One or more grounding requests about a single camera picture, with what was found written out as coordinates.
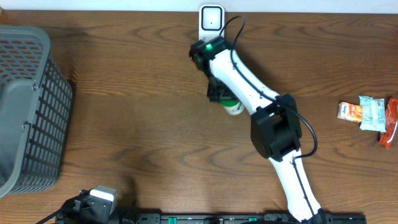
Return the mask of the green lid jar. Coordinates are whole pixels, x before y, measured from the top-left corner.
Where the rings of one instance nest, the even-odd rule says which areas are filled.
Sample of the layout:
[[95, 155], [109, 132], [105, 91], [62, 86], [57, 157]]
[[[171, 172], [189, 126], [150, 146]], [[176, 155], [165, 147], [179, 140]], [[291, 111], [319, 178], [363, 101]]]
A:
[[231, 116], [237, 116], [241, 114], [245, 107], [240, 101], [230, 100], [230, 101], [220, 101], [223, 108]]

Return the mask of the small orange sachet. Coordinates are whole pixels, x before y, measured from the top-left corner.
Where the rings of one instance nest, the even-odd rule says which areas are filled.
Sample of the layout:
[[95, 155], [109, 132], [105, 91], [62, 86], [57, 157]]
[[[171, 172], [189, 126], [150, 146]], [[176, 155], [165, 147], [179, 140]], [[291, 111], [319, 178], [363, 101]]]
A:
[[338, 105], [337, 118], [360, 123], [363, 119], [363, 107], [342, 101]]

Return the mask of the orange snack bar wrapper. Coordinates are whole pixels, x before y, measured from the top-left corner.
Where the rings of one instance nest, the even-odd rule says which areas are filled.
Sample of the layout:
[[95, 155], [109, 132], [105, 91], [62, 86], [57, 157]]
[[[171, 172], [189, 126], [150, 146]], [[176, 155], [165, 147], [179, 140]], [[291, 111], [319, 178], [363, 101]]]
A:
[[385, 129], [386, 131], [380, 134], [379, 143], [389, 149], [397, 131], [397, 98], [389, 98], [386, 109]]

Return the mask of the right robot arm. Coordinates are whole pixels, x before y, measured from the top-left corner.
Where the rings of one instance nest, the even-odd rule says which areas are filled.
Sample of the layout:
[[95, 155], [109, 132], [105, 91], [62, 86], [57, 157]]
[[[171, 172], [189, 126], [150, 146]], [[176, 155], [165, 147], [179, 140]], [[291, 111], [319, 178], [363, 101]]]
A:
[[300, 125], [291, 95], [279, 95], [263, 84], [223, 37], [191, 45], [189, 57], [207, 77], [207, 97], [227, 106], [239, 103], [251, 117], [251, 141], [269, 160], [284, 189], [290, 214], [302, 223], [321, 223], [322, 209], [308, 182], [302, 159]]

